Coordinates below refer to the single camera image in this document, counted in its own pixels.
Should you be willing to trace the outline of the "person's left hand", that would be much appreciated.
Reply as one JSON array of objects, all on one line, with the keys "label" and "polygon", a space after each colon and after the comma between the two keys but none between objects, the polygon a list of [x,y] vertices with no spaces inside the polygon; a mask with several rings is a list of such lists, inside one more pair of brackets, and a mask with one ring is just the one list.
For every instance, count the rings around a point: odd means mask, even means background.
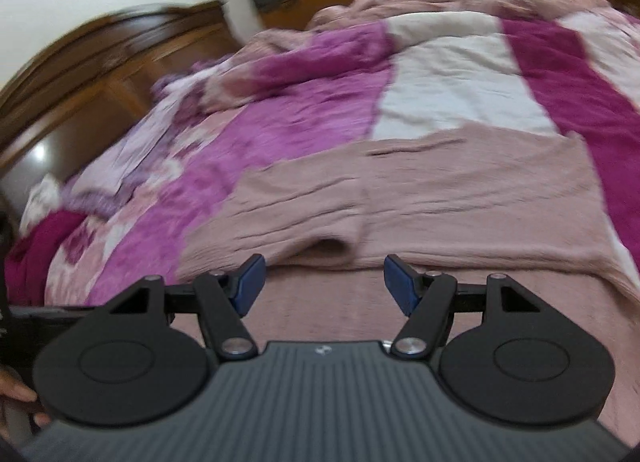
[{"label": "person's left hand", "polygon": [[32,431],[32,423],[43,428],[51,423],[37,394],[14,373],[1,368],[1,437],[15,442],[15,433],[23,437]]}]

